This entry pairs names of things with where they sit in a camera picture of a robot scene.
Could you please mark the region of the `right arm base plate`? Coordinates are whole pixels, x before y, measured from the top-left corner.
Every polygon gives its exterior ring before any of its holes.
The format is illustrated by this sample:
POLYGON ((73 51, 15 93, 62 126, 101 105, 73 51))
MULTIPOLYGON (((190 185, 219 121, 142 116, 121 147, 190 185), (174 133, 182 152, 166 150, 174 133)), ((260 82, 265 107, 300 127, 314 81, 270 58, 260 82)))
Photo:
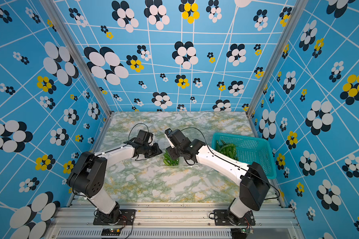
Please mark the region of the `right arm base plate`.
POLYGON ((239 218, 228 210, 214 210, 212 213, 216 226, 255 226, 253 212, 250 210, 239 218))

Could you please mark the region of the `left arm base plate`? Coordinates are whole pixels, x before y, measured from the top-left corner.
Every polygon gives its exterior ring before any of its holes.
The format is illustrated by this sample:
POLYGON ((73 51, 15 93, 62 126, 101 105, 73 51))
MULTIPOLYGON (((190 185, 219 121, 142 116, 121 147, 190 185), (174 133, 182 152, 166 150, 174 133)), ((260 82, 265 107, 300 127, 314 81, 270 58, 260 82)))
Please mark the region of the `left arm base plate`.
POLYGON ((101 226, 130 226, 133 225, 136 217, 134 209, 116 209, 111 214, 104 214, 99 210, 94 212, 93 225, 101 226))

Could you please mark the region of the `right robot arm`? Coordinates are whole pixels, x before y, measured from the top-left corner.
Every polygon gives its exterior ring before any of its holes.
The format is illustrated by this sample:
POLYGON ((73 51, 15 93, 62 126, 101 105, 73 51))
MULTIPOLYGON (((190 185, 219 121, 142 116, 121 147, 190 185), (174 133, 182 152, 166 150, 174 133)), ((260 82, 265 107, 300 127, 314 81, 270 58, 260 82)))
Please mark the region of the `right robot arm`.
POLYGON ((179 129, 169 128, 165 136, 170 143, 167 151, 172 159, 183 157, 185 161, 211 167, 239 186, 239 196, 229 205, 225 216, 232 225, 247 222, 247 213, 260 210, 271 186, 260 164, 236 161, 201 140, 189 140, 179 129))

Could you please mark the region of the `teal plastic basket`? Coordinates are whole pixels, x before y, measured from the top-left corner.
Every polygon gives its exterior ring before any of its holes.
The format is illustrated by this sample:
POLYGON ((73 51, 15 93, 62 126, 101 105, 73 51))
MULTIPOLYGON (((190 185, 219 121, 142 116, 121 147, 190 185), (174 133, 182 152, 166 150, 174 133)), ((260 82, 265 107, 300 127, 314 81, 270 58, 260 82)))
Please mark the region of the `teal plastic basket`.
POLYGON ((274 157, 267 140, 243 135, 215 133, 211 145, 215 150, 217 140, 235 144, 239 162, 247 164, 256 162, 261 165, 268 179, 276 178, 274 157))

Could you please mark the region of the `green pepper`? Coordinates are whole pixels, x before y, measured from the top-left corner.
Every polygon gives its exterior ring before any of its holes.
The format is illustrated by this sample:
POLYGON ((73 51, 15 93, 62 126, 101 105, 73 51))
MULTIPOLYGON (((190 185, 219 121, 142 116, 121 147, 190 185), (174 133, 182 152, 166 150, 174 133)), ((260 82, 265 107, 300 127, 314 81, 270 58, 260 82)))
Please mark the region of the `green pepper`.
POLYGON ((216 151, 238 161, 236 145, 225 141, 216 141, 216 151))

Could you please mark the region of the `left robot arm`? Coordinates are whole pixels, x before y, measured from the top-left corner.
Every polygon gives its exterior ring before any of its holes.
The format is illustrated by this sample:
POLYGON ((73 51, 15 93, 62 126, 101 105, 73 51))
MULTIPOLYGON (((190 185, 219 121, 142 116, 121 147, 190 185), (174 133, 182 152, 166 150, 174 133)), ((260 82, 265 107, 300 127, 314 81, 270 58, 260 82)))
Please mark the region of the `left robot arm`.
POLYGON ((67 179, 72 192, 84 196, 96 208, 95 223, 115 225, 130 222, 122 215, 120 205, 105 189, 107 172, 124 160, 146 160, 160 155, 162 150, 154 142, 154 134, 140 130, 136 137, 106 152, 86 151, 79 156, 67 179))

